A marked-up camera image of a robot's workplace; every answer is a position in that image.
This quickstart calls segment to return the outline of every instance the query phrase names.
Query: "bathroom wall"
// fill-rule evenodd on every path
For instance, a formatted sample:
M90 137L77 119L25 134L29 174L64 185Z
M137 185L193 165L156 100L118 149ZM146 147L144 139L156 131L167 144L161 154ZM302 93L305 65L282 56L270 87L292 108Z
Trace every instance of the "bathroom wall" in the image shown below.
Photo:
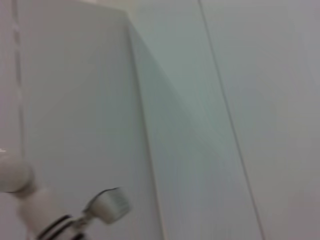
M122 11L21 0L26 159L75 216L99 191L123 187L133 211L92 239L161 240L135 68Z
M13 19L10 0L0 1L0 149L19 155L21 136L19 103L12 33ZM12 197L0 193L0 233L3 239L23 239L26 230L16 217Z
M166 239L262 239L198 3L130 18Z
M266 239L317 239L320 5L202 2Z

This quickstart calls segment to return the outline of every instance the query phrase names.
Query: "panel seam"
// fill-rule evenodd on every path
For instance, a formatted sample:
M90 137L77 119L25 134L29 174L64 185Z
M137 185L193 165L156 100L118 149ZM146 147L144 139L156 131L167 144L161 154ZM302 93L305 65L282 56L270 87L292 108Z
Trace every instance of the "panel seam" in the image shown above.
M254 194L253 194L253 189L252 189L252 186L250 184L248 170L246 168L246 164L245 164L245 161L244 161L243 153L241 151L239 138L238 138L238 135L237 135L237 132L236 132L235 124L234 124L234 121L233 121L233 118L232 118L232 114L231 114L231 110L230 110L230 105L229 105L229 102L228 102L228 99L227 99L226 90L224 88L224 84L223 84L223 81L222 81L222 74L221 74L221 71L220 71L220 67L219 67L219 64L218 64L218 59L217 59L217 56L216 56L216 53L215 53L215 49L214 49L214 46L213 46L213 39L212 39L212 37L210 35L209 26L208 26L208 22L207 22L207 19L206 19L204 6L202 4L202 0L197 0L197 2L198 2L198 5L199 5L199 8L200 8L201 17L202 17L202 20L203 20L203 23L204 23L204 29L205 29L207 40L209 42L209 48L210 48L211 57L212 57L212 60L213 60L213 65L214 65L214 67L216 69L216 74L217 74L218 82L219 82L220 89L221 89L221 92L222 92L223 101L224 101L224 104L225 104L225 107L226 107L226 111L227 111L227 115L228 115L228 118L229 118L232 134L234 136L235 145L236 145L239 157L240 157L240 162L241 162L241 166L242 166L242 170L243 170L243 174L244 174L244 178L245 178L245 183L246 183L248 191L249 191L249 196L250 196L251 203L252 203L252 206L253 206L254 215L255 215L255 218L256 218L256 221L257 221L257 224L258 224L258 228L259 228L262 240L267 240L266 234L265 234L265 231L264 231L264 228L263 228L263 225L262 225L261 217L259 215L257 203L256 203L256 200L255 200L255 197L254 197Z

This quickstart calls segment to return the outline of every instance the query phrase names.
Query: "black band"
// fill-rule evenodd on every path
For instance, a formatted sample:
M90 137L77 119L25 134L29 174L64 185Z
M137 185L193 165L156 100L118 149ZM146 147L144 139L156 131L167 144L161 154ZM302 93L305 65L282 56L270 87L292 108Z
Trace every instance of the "black band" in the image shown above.
M85 235L83 233L79 233L78 235L76 235L74 238L72 238L71 240L82 240L85 238Z
M49 225L45 230L43 230L39 235L38 235L38 239L41 240L44 238L45 235L47 235L48 232L50 232L54 227L56 227L57 225L59 225L60 223L62 223L63 221L70 219L71 216L70 215L64 215L62 217L60 217L59 219L57 219L56 221L54 221L51 225Z
M65 225L63 225L61 228L59 228L57 231L54 232L50 237L47 238L47 240L54 240L57 237L59 237L60 234L62 234L66 229L68 229L71 225L73 225L74 221L69 221Z

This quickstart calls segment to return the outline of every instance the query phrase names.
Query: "white wall panel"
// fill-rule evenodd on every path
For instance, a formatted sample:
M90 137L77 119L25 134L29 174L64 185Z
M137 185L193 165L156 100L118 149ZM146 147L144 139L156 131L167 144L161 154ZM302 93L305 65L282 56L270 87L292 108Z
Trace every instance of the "white wall panel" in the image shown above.
M167 240L260 240L196 1L131 14L151 158Z
M162 239L126 15L65 0L19 15L27 160L73 214L124 187L133 212L93 239Z
M319 3L202 2L266 239L317 239Z

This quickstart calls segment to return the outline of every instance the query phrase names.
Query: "white wall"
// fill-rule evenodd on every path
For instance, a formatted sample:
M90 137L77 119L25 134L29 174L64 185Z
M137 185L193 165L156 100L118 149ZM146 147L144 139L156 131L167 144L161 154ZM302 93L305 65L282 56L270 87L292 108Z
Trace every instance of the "white wall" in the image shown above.
M14 59L11 1L0 0L0 149L21 153L18 92ZM23 239L26 231L16 217L16 204L0 194L0 235L3 239Z
M318 239L320 5L202 2L266 239Z
M65 0L19 1L26 158L77 215L123 187L133 211L92 239L161 240L126 15Z
M166 239L261 239L199 5L130 16Z

